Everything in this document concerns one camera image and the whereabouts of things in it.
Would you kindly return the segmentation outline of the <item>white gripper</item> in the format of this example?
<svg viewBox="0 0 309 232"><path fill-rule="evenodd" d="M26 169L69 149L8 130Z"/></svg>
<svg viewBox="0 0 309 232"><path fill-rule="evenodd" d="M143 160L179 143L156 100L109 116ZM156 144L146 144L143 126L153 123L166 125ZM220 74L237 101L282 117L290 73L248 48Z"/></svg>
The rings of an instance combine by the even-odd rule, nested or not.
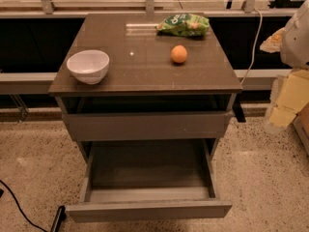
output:
<svg viewBox="0 0 309 232"><path fill-rule="evenodd" d="M260 49L267 53L280 51L284 64L299 68L288 76L278 76L270 94L268 121L285 129L309 103L309 72L306 71L309 69L309 0L289 19L285 28L263 41Z"/></svg>

